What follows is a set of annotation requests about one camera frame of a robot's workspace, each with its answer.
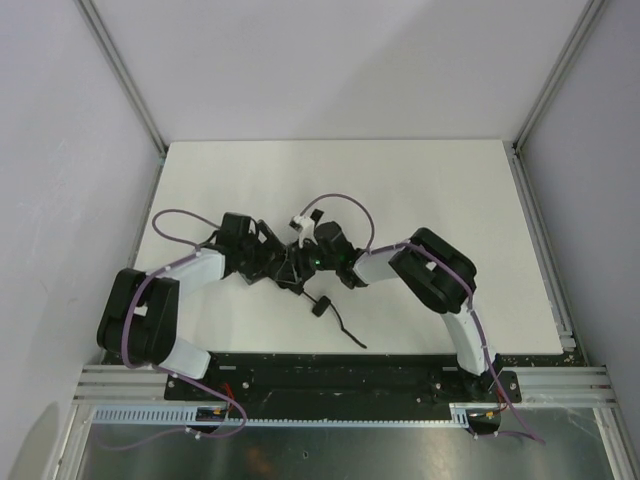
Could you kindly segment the black folding umbrella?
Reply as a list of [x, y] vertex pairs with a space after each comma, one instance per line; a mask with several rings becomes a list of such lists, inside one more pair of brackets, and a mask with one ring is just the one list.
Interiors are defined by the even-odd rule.
[[270, 278], [280, 288], [309, 300], [314, 316], [321, 317], [330, 309], [340, 331], [359, 348], [366, 350], [367, 345], [346, 328], [339, 310], [329, 297], [313, 297], [305, 290], [306, 283], [319, 271], [334, 272], [348, 289], [364, 288], [366, 283], [354, 271], [355, 261], [362, 253], [362, 249], [355, 248], [348, 240], [322, 240], [319, 244], [304, 240], [302, 246], [292, 242], [286, 246], [284, 257]]

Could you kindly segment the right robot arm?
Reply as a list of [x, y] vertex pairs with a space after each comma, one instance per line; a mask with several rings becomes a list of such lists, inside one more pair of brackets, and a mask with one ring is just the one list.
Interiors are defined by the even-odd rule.
[[442, 318], [458, 366], [479, 378], [498, 379], [474, 301], [474, 263], [443, 238], [420, 228], [407, 240], [374, 250], [356, 248], [335, 222], [322, 223], [313, 239], [293, 242], [276, 257], [270, 277], [301, 294], [318, 271], [332, 271], [349, 289], [400, 279], [428, 310]]

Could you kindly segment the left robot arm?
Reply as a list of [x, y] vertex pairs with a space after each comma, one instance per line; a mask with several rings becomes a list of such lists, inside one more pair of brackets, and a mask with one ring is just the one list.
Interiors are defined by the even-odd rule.
[[264, 221], [226, 213], [206, 240], [185, 257], [145, 272], [118, 272], [97, 330], [97, 344], [131, 368], [155, 365], [202, 379], [210, 353], [178, 335], [182, 303], [233, 273], [252, 284], [268, 276], [268, 264], [284, 258], [285, 245]]

